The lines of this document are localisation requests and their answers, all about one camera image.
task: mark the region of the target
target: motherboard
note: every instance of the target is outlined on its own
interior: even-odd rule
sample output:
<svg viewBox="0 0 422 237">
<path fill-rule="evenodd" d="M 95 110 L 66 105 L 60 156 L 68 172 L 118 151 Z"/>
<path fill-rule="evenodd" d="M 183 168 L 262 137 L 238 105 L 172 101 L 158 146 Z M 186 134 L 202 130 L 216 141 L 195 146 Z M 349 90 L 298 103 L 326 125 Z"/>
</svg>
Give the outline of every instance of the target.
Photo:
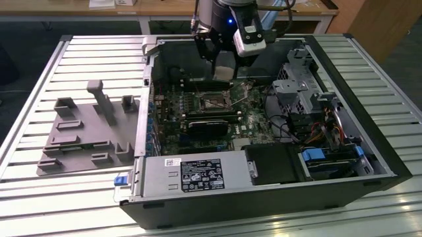
<svg viewBox="0 0 422 237">
<path fill-rule="evenodd" d="M 187 79 L 156 89 L 162 155 L 240 150 L 277 139 L 265 118 L 265 85 Z"/>
</svg>

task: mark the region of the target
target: slotted metal table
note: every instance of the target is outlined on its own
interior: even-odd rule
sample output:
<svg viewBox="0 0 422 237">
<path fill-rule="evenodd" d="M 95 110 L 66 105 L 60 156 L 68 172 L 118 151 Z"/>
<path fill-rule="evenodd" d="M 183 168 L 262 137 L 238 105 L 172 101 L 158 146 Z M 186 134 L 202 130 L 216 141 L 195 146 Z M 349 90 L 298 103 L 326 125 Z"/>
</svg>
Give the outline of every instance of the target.
<svg viewBox="0 0 422 237">
<path fill-rule="evenodd" d="M 58 97 L 94 103 L 84 89 L 104 81 L 111 100 L 140 95 L 144 36 L 74 36 L 55 49 L 0 147 L 0 236 L 410 236 L 422 231 L 422 114 L 354 39 L 315 35 L 414 177 L 343 208 L 143 230 L 118 207 L 114 178 L 131 167 L 36 175 Z M 326 87 L 331 86 L 321 73 Z M 128 195 L 128 188 L 119 196 Z"/>
</svg>

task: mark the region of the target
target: white paper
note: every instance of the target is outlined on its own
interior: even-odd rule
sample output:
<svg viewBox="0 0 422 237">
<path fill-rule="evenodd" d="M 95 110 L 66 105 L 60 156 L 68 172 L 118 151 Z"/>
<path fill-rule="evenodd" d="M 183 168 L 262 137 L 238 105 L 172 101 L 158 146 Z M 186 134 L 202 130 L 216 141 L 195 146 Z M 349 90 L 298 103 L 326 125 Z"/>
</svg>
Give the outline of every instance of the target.
<svg viewBox="0 0 422 237">
<path fill-rule="evenodd" d="M 115 9 L 114 0 L 90 0 L 90 10 Z"/>
</svg>

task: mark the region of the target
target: metal bracket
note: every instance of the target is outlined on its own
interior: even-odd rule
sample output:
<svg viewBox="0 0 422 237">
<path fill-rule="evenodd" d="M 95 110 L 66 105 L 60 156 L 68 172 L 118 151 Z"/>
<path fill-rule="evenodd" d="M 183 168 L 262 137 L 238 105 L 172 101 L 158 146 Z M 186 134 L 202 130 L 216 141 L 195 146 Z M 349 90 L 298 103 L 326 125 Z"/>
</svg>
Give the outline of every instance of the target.
<svg viewBox="0 0 422 237">
<path fill-rule="evenodd" d="M 154 53 L 156 53 L 159 51 L 159 45 L 160 43 L 158 42 L 156 36 L 144 37 L 142 46 L 144 56 L 151 56 Z"/>
</svg>

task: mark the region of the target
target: blue tab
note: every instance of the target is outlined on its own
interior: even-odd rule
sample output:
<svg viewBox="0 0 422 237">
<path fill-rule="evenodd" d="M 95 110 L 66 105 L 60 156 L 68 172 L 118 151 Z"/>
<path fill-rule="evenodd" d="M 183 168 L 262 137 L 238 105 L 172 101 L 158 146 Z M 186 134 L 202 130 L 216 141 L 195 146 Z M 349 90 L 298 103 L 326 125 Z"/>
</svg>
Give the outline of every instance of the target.
<svg viewBox="0 0 422 237">
<path fill-rule="evenodd" d="M 355 151 L 358 153 L 358 156 L 363 156 L 365 155 L 362 147 L 355 146 Z"/>
<path fill-rule="evenodd" d="M 127 185 L 127 176 L 118 176 L 114 179 L 115 186 L 126 186 Z"/>
<path fill-rule="evenodd" d="M 323 151 L 319 148 L 307 149 L 302 152 L 302 156 L 305 161 L 325 159 Z"/>
</svg>

